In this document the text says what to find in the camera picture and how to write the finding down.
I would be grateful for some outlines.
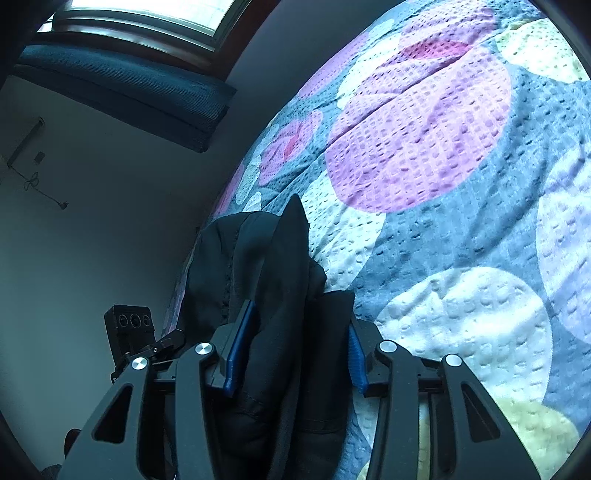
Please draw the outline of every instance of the bed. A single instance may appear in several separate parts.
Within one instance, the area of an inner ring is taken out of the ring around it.
[[[327,289],[415,355],[461,355],[547,480],[591,420],[590,98],[529,2],[407,0],[272,119],[212,219],[299,194]],[[377,409],[353,393],[335,479],[365,479]]]

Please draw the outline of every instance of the blue curtain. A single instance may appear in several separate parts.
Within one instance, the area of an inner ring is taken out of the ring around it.
[[[64,45],[28,46],[13,74],[199,153],[236,92],[176,67]]]

